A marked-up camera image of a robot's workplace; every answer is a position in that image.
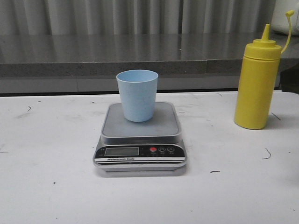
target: background wall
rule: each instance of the background wall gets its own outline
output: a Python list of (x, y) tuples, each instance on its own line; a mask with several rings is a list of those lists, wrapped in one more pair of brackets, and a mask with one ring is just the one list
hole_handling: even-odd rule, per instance
[(259, 32), (274, 0), (0, 0), (0, 35)]

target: scale button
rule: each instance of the scale button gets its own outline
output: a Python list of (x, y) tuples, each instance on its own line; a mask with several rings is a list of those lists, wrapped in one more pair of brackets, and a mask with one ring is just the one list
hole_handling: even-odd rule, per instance
[(173, 152), (173, 151), (174, 151), (174, 147), (172, 147), (172, 146), (167, 147), (167, 151), (168, 151), (168, 152)]
[(157, 148), (156, 148), (156, 147), (150, 147), (149, 150), (150, 150), (151, 152), (155, 152), (155, 151), (157, 151)]
[(165, 152), (165, 151), (166, 151), (166, 148), (165, 148), (165, 147), (159, 147), (159, 151), (160, 151), (160, 152)]

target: plastic cup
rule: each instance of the plastic cup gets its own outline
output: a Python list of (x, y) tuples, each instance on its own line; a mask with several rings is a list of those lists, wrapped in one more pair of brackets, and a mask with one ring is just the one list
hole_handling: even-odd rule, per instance
[(149, 70), (128, 70), (116, 76), (126, 119), (143, 122), (155, 112), (158, 74)]

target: electronic scale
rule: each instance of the electronic scale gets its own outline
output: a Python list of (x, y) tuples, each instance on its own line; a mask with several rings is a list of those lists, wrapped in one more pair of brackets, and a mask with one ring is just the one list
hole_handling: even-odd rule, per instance
[(121, 104), (109, 106), (93, 163), (105, 171), (175, 170), (187, 154), (174, 106), (156, 102), (152, 119), (125, 119)]

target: scale display screen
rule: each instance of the scale display screen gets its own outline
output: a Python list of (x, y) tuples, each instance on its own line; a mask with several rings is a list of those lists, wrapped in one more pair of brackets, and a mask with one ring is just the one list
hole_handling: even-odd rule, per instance
[(139, 147), (106, 148), (105, 156), (139, 155)]

